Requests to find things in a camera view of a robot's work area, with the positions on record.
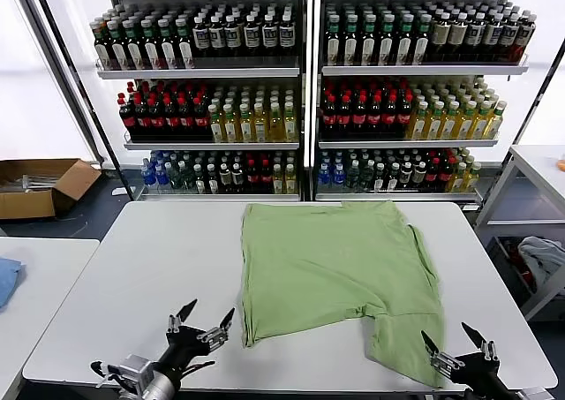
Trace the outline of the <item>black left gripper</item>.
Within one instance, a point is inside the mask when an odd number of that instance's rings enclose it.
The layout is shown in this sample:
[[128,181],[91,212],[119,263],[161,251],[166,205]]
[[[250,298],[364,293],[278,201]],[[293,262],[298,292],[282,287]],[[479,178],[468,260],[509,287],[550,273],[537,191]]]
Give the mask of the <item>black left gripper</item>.
[[218,326],[205,332],[185,325],[197,302],[194,299],[182,306],[176,314],[169,315],[166,334],[168,347],[159,358],[159,371],[162,374],[184,377],[195,372],[205,365],[205,362],[192,365],[195,358],[207,357],[229,339],[235,308],[228,311]]

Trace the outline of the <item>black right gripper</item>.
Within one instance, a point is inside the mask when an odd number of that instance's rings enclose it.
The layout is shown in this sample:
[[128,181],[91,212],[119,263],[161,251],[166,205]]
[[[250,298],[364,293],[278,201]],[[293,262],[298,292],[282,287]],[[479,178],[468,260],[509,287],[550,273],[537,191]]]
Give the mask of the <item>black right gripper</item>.
[[450,381],[467,386],[479,398],[511,399],[512,391],[498,376],[500,360],[494,341],[487,341],[465,322],[461,325],[465,334],[480,351],[451,357],[440,351],[432,338],[421,330],[431,366]]

